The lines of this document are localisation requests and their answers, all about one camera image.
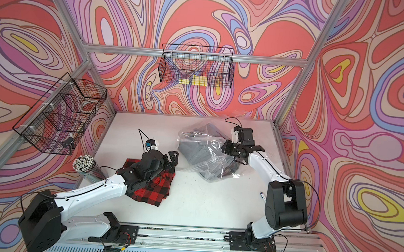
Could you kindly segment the red black plaid shirt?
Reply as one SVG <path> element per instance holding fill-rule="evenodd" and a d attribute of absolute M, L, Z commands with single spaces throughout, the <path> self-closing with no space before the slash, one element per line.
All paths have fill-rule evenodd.
<path fill-rule="evenodd" d="M 175 168 L 162 171 L 144 188 L 127 193 L 126 196 L 134 201 L 159 207 L 161 202 L 170 194 L 172 182 L 175 178 Z"/>

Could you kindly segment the clear plastic vacuum bag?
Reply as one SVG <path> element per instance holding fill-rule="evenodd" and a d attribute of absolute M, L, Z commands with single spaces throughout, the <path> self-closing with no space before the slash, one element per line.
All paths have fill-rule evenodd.
<path fill-rule="evenodd" d="M 222 152 L 222 146 L 232 139 L 233 128 L 242 126 L 236 117 L 204 119 L 184 127 L 178 133 L 178 151 L 188 166 L 184 172 L 196 172 L 208 183 L 230 178 L 241 178 L 243 168 L 240 159 Z"/>

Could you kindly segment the grey shirt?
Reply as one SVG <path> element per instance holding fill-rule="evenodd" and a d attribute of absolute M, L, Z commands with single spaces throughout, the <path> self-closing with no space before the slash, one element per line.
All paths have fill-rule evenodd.
<path fill-rule="evenodd" d="M 179 133 L 179 152 L 194 171 L 205 180 L 220 180 L 227 166 L 227 155 L 221 151 L 226 136 L 214 124 L 196 126 Z"/>

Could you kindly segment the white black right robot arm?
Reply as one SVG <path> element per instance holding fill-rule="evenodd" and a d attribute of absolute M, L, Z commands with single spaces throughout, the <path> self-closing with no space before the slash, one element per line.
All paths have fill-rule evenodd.
<path fill-rule="evenodd" d="M 251 128 L 235 126 L 232 139 L 223 144 L 221 151 L 235 160 L 243 160 L 267 184 L 265 215 L 248 227 L 252 239 L 266 239 L 281 230 L 307 223 L 304 183 L 290 178 L 275 166 L 265 149 L 255 144 Z"/>

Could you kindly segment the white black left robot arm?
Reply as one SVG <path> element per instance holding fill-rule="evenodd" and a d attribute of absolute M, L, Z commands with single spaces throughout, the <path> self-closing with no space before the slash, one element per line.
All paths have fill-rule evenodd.
<path fill-rule="evenodd" d="M 57 194 L 50 190 L 37 192 L 18 220 L 27 252 L 44 252 L 60 239 L 86 238 L 102 245 L 114 243 L 124 248 L 133 245 L 136 229 L 122 226 L 112 212 L 92 217 L 78 217 L 77 214 L 104 201 L 148 188 L 161 173 L 174 170 L 178 158 L 177 151 L 164 155 L 151 149 L 142 154 L 139 162 L 118 169 L 111 177 L 92 185 Z"/>

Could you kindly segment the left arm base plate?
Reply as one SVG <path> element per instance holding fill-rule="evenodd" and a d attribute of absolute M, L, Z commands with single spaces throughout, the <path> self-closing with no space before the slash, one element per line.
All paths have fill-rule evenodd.
<path fill-rule="evenodd" d="M 89 237 L 89 242 L 133 245 L 138 237 L 139 227 L 135 225 L 114 225 L 101 237 Z"/>

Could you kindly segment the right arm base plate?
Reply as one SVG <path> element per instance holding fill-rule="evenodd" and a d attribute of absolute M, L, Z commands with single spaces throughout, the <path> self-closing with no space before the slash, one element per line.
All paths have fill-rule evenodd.
<path fill-rule="evenodd" d="M 275 240 L 272 237 L 256 239 L 251 232 L 231 231 L 224 236 L 232 251 L 276 252 Z"/>

